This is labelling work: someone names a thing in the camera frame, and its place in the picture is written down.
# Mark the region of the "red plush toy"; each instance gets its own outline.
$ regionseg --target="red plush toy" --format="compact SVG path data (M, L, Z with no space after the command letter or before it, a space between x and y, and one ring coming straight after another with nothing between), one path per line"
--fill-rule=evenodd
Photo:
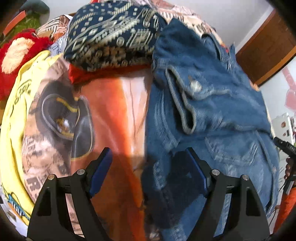
M28 29L0 49L0 100L9 96L20 68L51 44L48 37L39 38Z

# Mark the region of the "metal screw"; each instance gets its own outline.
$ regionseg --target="metal screw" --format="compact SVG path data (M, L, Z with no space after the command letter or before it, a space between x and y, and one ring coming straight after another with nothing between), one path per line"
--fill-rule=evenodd
M242 178L243 178L245 181L248 181L248 180L250 179L249 176L246 175L246 174L243 174L243 175L242 175Z
M83 175L85 173L85 170L84 169L79 169L78 171L77 171L77 174L78 175Z
M48 180L52 180L52 179L54 179L54 175L50 174L47 178L48 178Z
M220 171L217 169L212 170L213 175L218 176L220 174Z
M190 83L190 88L194 92L200 92L202 90L202 85L197 80L194 80Z

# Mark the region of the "denim jacket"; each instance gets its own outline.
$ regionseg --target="denim jacket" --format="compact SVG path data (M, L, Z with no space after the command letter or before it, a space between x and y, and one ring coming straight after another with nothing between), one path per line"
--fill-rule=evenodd
M142 186L164 240L186 240L206 201L186 160L174 158L187 147L225 175L249 175L269 216L277 202L279 157L262 95L237 64L234 47L227 53L211 35L200 38L173 19L152 58ZM229 205L230 194L215 235L224 230Z

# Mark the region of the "pile of clothes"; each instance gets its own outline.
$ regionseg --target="pile of clothes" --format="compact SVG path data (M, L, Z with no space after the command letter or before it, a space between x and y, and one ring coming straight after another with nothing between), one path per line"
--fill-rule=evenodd
M187 147L225 175L248 174L267 216L274 210L279 157L262 95L234 46L189 9L93 1L16 35L0 57L0 175L25 224L49 174L72 175L104 147L113 162L91 201L112 240L187 239L205 204L174 158Z

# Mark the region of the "wooden door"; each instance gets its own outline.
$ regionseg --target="wooden door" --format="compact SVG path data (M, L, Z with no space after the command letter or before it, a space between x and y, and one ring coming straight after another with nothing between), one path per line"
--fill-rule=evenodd
M296 54L296 39L274 10L236 54L237 62L257 85L262 84Z

